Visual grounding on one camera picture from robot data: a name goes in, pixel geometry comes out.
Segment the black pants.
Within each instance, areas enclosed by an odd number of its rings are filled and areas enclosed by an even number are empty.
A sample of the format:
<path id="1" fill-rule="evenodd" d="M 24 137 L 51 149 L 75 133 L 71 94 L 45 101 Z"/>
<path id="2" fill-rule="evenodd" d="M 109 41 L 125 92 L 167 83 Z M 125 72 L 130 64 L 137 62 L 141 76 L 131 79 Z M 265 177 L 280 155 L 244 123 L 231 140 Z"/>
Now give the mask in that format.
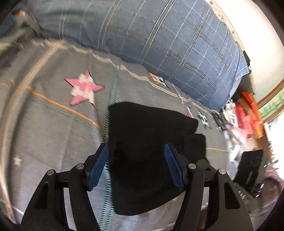
<path id="1" fill-rule="evenodd" d="M 173 181 L 164 147 L 189 163 L 206 158 L 198 121 L 179 112 L 121 102 L 109 107 L 109 173 L 115 213 L 134 216 L 162 206 L 184 190 Z"/>

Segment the clear plastic bag pile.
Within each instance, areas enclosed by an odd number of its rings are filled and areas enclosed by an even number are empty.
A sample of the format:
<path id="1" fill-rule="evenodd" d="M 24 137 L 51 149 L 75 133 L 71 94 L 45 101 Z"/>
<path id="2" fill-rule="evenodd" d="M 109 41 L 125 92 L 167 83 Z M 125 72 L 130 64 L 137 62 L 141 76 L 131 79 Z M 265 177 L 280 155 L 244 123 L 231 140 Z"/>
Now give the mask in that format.
<path id="1" fill-rule="evenodd" d="M 245 130 L 239 128 L 236 103 L 229 100 L 219 112 L 212 110 L 211 115 L 217 123 L 218 129 L 224 133 L 229 151 L 229 161 L 239 162 L 247 145 L 247 134 Z"/>

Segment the red plastic bag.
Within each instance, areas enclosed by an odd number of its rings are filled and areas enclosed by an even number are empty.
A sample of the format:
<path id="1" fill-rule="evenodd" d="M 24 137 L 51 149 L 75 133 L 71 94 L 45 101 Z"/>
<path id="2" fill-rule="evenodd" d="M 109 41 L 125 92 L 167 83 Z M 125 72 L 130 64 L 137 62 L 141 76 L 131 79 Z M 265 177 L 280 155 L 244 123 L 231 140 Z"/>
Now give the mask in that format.
<path id="1" fill-rule="evenodd" d="M 263 136 L 263 121 L 253 94 L 241 92 L 236 102 L 235 112 L 238 127 L 246 132 L 248 138 L 260 139 Z"/>

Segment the grey patterned bedspread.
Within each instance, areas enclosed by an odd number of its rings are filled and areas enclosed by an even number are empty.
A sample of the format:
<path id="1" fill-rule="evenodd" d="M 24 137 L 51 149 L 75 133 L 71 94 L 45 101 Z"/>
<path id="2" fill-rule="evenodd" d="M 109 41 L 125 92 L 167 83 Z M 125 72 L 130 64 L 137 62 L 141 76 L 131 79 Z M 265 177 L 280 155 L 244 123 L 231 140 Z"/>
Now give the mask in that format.
<path id="1" fill-rule="evenodd" d="M 210 110 L 141 65 L 75 44 L 36 37 L 31 28 L 1 38 L 1 209 L 14 223 L 49 170 L 70 170 L 108 137 L 108 107 L 121 101 L 198 120 L 206 156 L 233 176 L 224 134 Z"/>

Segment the blue plaid pillow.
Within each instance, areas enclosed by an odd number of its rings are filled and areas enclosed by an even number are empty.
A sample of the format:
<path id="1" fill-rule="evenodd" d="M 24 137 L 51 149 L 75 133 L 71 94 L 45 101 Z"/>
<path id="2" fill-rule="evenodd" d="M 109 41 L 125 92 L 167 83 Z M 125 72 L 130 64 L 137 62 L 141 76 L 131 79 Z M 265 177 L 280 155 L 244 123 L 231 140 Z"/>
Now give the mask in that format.
<path id="1" fill-rule="evenodd" d="M 207 1 L 23 1 L 48 37 L 143 65 L 220 110 L 249 73 L 227 25 Z"/>

